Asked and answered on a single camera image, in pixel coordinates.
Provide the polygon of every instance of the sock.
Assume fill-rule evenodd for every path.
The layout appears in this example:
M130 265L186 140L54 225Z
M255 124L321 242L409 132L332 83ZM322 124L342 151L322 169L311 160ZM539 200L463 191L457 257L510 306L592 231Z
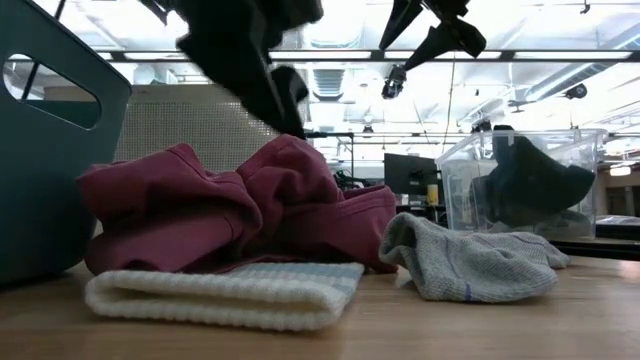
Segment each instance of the sock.
M255 263L221 275L107 271L87 284L85 302L109 317L317 330L340 318L363 271L356 263Z
M387 226L380 259L409 270L426 300L488 303L542 295L569 263L534 234L463 234L407 213Z

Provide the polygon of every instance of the ceiling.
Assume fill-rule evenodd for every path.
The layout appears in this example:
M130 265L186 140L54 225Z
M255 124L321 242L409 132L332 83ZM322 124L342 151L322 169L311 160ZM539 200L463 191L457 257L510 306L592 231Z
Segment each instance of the ceiling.
M579 58L572 50L640 50L640 0L472 0L465 20L477 26L490 50L558 50L549 56ZM36 0L54 13L58 0ZM318 50L326 47L375 49L391 11L392 0L323 0L325 17L317 24L286 34L280 50ZM68 0L61 22L97 51L175 51L175 39L187 31L179 17L165 27L136 0ZM428 11L391 46L415 49L437 19ZM203 83L208 80L189 63L128 63L114 66L132 83ZM391 64L371 62L297 62L294 64L316 93L342 94L339 102L312 96L307 128L376 133L468 133L482 119L509 123L518 130L600 127L609 131L637 131L640 127L640 63L569 62L435 62L408 74L405 91L384 101L380 91ZM14 65L12 76L23 79L29 67ZM584 99L559 95L583 83ZM55 73L41 70L34 89L60 85ZM537 100L514 113L508 100ZM447 142L462 138L450 137ZM431 136L425 145L405 146L388 141L382 149L359 150L360 160L378 159L384 151L437 156L450 145ZM331 158L349 156L336 139L317 140ZM611 152L640 150L633 139L611 146Z

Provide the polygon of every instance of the wooden table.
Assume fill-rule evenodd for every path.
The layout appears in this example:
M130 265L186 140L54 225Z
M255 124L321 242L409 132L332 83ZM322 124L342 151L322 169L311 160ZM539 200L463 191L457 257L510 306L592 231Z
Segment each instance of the wooden table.
M0 359L640 359L640 263L576 258L545 297L431 303L406 274L367 276L335 326L267 333L107 320L82 302L78 267L0 293Z

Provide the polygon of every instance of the white knit cloth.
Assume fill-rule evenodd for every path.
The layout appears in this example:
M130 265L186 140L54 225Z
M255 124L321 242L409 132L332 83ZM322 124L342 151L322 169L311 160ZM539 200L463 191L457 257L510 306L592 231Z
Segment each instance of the white knit cloth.
M258 263L221 275L109 271L85 301L97 314L271 330L334 323L355 294L360 264Z

